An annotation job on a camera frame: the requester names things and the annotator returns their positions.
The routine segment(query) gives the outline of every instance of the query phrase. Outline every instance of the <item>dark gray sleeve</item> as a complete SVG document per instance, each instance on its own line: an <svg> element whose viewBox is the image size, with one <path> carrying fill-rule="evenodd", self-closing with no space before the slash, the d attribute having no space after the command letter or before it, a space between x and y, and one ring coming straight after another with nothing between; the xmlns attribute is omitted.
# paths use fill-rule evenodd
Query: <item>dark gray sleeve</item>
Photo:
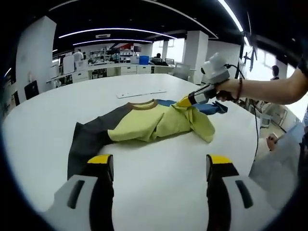
<svg viewBox="0 0 308 231"><path fill-rule="evenodd" d="M105 145L113 142L108 136L108 130L116 128L130 111L129 104L125 104L84 125L76 123L68 155L68 179L74 174L79 174L88 160L96 156Z"/></svg>

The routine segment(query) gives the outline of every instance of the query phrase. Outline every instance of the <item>bracelet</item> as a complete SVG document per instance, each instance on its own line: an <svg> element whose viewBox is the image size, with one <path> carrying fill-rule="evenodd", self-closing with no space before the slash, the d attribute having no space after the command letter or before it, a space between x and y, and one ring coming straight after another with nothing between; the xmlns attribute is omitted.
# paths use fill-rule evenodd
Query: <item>bracelet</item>
<svg viewBox="0 0 308 231"><path fill-rule="evenodd" d="M240 86L239 86L239 89L238 89L238 91L237 91L236 101L239 100L240 95L241 95L241 93L242 93L242 88L243 88L243 79L242 79L242 78L240 78L239 84L240 84Z"/></svg>

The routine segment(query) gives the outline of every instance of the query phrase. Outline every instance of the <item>white round table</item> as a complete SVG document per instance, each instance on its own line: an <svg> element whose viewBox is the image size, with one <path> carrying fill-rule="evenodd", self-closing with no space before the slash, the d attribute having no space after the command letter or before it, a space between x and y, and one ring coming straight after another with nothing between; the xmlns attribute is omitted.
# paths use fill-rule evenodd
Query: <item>white round table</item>
<svg viewBox="0 0 308 231"><path fill-rule="evenodd" d="M3 137L8 161L36 211L53 203L66 182L76 122L86 123L127 102L179 100L198 86L167 74L116 76L50 90L7 116ZM118 99L117 94L166 90ZM256 151L255 118L231 102L226 114L210 115L216 133L207 144L193 132L153 143L126 141L104 147L114 155L115 230L204 231L207 228L206 154L229 157L248 175Z"/></svg>

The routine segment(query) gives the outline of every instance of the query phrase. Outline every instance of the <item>forearm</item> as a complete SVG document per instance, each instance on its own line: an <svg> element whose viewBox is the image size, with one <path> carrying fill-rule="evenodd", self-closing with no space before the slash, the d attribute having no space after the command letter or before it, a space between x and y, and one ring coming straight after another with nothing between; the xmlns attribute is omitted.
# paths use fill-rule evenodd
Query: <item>forearm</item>
<svg viewBox="0 0 308 231"><path fill-rule="evenodd" d="M238 89L239 80L237 79L230 79L218 86L218 90L229 91L233 94L236 94ZM274 81L243 80L240 97L278 104L291 104L303 97L307 89L307 78L297 69L288 79Z"/></svg>

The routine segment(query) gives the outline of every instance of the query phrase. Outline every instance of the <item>ceiling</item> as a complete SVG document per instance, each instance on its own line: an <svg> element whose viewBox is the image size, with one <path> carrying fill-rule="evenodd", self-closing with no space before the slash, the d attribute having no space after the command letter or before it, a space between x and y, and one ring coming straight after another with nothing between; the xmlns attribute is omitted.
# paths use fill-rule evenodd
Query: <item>ceiling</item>
<svg viewBox="0 0 308 231"><path fill-rule="evenodd" d="M210 39L217 35L218 40L240 44L243 40L235 23L222 8L218 0L73 0L68 4L51 8L66 2L65 0L46 0L34 3L33 0L19 3L18 8L9 17L2 16L3 21L9 22L4 26L5 54L7 60L13 60L16 44L20 33L36 19L47 15L57 23L54 49L58 52L73 48L73 43L97 40L97 34L111 34L111 39L145 39L161 40L164 37L155 37L153 34L135 31L96 31L58 38L61 35L94 28L123 27L149 30L159 33L168 33L177 38L184 38L188 30L202 30ZM226 0L244 31L250 32L247 12L250 16L253 38L260 48L266 49L279 59L295 63L300 56L300 42L298 35L299 25L308 27L305 17L307 6L302 0ZM14 2L9 2L12 9ZM163 4L174 8L168 9Z"/></svg>

